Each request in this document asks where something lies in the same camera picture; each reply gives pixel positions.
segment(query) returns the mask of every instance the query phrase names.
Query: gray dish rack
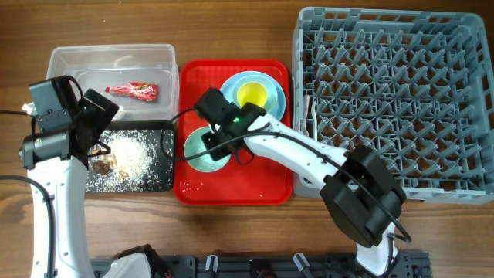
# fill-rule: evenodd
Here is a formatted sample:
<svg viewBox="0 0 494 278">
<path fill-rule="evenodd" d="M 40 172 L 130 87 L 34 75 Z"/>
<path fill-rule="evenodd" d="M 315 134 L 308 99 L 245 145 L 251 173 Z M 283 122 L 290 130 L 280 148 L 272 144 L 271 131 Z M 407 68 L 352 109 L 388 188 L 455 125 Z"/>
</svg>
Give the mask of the gray dish rack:
<svg viewBox="0 0 494 278">
<path fill-rule="evenodd" d="M 480 17 L 305 8 L 292 63 L 297 131 L 374 148 L 409 198 L 494 200 L 494 78 Z M 298 175 L 294 192 L 319 196 Z"/>
</svg>

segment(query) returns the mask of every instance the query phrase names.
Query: black base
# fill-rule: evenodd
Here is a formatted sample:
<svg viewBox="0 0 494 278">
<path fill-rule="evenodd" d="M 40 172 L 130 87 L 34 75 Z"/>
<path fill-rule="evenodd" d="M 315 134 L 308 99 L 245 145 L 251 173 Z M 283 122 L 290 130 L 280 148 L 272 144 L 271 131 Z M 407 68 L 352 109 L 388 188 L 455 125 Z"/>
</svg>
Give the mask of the black base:
<svg viewBox="0 0 494 278">
<path fill-rule="evenodd" d="M 163 256 L 172 268 L 173 278 L 250 278 L 251 261 L 267 259 L 278 278 L 300 278 L 303 274 L 296 268 L 292 257 L 220 257 L 218 272 L 205 270 L 206 257 Z M 355 253 L 331 254 L 329 256 L 307 257 L 310 272 L 315 278 L 358 278 L 371 277 L 360 270 Z M 102 278 L 110 269 L 109 259 L 91 261 L 96 278 Z M 400 252 L 398 263 L 388 276 L 390 278 L 432 278 L 431 261 L 428 253 Z"/>
</svg>

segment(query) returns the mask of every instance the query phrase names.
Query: light blue bowl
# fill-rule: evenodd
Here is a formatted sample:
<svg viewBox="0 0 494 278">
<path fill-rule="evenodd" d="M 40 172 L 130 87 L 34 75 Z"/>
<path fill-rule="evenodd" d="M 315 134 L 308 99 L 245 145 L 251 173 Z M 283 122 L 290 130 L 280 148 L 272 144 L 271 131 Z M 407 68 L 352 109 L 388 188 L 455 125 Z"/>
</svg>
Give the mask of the light blue bowl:
<svg viewBox="0 0 494 278">
<path fill-rule="evenodd" d="M 199 154 L 203 151 L 206 151 L 206 146 L 204 146 L 204 142 L 202 142 L 201 136 L 210 131 L 209 127 L 200 127 L 194 132 L 192 132 L 184 145 L 184 156 L 189 157 L 191 155 Z M 223 168 L 228 161 L 230 160 L 231 155 L 214 161 L 210 154 L 205 154 L 199 158 L 192 159 L 187 161 L 193 169 L 203 172 L 203 173 L 211 173 Z"/>
<path fill-rule="evenodd" d="M 285 113 L 285 108 L 286 108 L 285 93 L 283 92 L 283 88 L 279 85 L 279 83 L 274 78 L 272 78 L 271 76 L 265 73 L 261 73 L 258 71 L 245 71 L 245 72 L 237 73 L 234 76 L 228 78 L 228 80 L 226 80 L 223 83 L 223 86 L 220 89 L 220 91 L 223 93 L 223 95 L 225 95 L 225 99 L 227 101 L 233 103 L 233 87 L 235 86 L 235 84 L 238 82 L 239 79 L 252 74 L 264 76 L 273 84 L 275 84 L 276 91 L 278 92 L 277 95 L 278 105 L 275 109 L 273 109 L 273 111 L 271 111 L 271 114 L 275 116 L 276 119 L 281 120 L 283 114 Z"/>
<path fill-rule="evenodd" d="M 264 104 L 264 109 L 266 112 L 271 113 L 278 106 L 278 92 L 276 91 L 275 84 L 273 84 L 269 79 L 258 74 L 252 74 L 240 78 L 239 81 L 233 86 L 233 103 L 240 107 L 238 93 L 240 87 L 249 82 L 256 82 L 264 86 L 266 92 L 268 93 L 268 99 L 266 104 Z"/>
</svg>

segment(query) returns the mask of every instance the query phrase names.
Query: wooden table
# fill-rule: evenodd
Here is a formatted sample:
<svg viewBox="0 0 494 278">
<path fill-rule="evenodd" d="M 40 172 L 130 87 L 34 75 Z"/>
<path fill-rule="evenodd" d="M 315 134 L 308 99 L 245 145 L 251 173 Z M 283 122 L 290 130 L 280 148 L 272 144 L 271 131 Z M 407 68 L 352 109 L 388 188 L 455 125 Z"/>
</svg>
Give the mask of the wooden table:
<svg viewBox="0 0 494 278">
<path fill-rule="evenodd" d="M 0 4 L 0 109 L 30 102 L 28 84 L 44 79 L 57 46 L 170 43 L 179 66 L 198 58 L 274 58 L 291 64 L 293 28 L 304 6 L 352 6 L 475 12 L 494 46 L 492 1 L 6 0 Z M 0 116 L 0 175 L 24 175 L 18 149 L 29 119 Z M 291 198 L 278 207 L 187 207 L 173 194 L 105 194 L 86 198 L 92 258 L 150 243 L 162 255 L 291 255 L 353 252 L 321 201 Z M 32 264 L 28 186 L 0 185 L 0 277 L 27 277 Z M 407 202 L 400 218 L 414 238 L 400 248 L 430 252 L 435 277 L 494 276 L 494 203 Z"/>
</svg>

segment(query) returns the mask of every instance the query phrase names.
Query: black cutting board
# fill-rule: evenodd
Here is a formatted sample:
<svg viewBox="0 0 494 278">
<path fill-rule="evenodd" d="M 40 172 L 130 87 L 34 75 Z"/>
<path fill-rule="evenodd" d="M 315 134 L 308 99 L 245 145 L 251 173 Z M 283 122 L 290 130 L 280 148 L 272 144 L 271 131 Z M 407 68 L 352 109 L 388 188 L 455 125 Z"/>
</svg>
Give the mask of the black cutting board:
<svg viewBox="0 0 494 278">
<path fill-rule="evenodd" d="M 165 132 L 163 139 L 164 149 L 173 155 L 175 132 L 173 124 L 169 121 L 112 122 L 103 134 L 101 134 L 100 141 L 107 143 L 112 135 L 120 134 L 142 142 L 147 146 L 148 156 L 152 158 L 151 165 L 139 182 L 128 179 L 124 179 L 121 182 L 116 181 L 115 176 L 112 177 L 112 175 L 96 173 L 93 170 L 93 163 L 101 158 L 90 158 L 86 192 L 164 192 L 172 189 L 174 162 L 167 159 L 160 152 L 159 141 L 161 128 L 164 128 Z"/>
</svg>

